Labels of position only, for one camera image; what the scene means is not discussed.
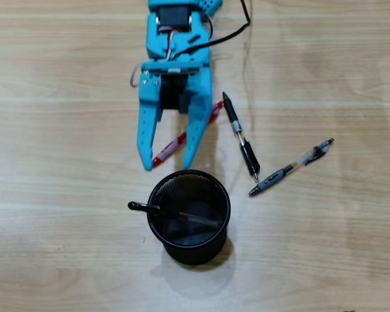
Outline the teal blue gripper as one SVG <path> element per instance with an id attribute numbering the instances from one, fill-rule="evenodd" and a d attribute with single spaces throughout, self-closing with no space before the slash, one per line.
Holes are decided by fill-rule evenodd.
<path id="1" fill-rule="evenodd" d="M 210 68 L 166 73 L 160 77 L 141 75 L 139 79 L 137 148 L 146 171 L 153 168 L 153 139 L 162 110 L 188 114 L 187 143 L 183 168 L 189 169 L 211 116 L 212 71 Z"/>

